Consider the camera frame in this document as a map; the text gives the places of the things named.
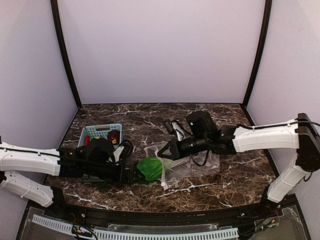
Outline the clear zip top bag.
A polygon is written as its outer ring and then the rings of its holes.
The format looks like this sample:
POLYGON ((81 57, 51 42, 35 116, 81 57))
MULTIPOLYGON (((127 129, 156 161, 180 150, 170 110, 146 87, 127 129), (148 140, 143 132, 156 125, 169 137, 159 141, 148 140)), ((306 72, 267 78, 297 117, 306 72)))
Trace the clear zip top bag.
POLYGON ((206 155, 205 151, 196 156, 187 156, 179 160, 160 158, 157 153, 165 144, 166 142, 162 141, 144 148, 146 158, 156 157, 162 162, 162 176, 156 181, 164 190, 176 186, 183 178, 202 177, 220 171, 220 157, 212 153, 206 155))

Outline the green leafy vegetable toy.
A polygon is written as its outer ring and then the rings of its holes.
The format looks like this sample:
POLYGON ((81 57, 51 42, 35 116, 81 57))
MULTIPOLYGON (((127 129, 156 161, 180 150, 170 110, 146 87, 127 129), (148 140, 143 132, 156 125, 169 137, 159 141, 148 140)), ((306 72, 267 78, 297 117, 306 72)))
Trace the green leafy vegetable toy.
POLYGON ((145 176, 145 179, 139 181, 138 184, 149 184, 162 177, 163 164, 157 157, 144 158, 138 162, 136 167, 145 176))

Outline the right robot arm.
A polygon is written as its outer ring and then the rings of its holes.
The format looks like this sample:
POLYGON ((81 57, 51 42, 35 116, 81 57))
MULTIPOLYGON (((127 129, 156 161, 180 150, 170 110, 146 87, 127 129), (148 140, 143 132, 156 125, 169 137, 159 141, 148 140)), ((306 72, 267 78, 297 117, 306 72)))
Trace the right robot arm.
POLYGON ((218 129, 207 111, 195 111, 186 121, 192 134, 173 139, 158 151, 159 158, 172 161, 206 151, 216 155, 235 155, 253 150, 293 149, 297 157, 266 188, 264 200, 280 203, 304 177, 320 169, 320 135, 305 113, 296 119, 261 126, 237 125, 218 129))

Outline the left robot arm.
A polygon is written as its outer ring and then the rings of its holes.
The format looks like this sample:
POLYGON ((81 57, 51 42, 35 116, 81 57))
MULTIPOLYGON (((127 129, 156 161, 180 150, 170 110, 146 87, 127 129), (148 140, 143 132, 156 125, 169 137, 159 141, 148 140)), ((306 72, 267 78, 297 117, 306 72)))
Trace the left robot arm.
POLYGON ((145 179, 137 164, 126 164, 132 151, 133 145, 128 140, 114 148, 104 138, 94 138, 87 146, 76 149, 32 149, 1 142, 0 187, 45 208, 64 205, 61 189, 34 182, 20 172, 63 178, 82 178, 87 175, 131 185, 145 179))

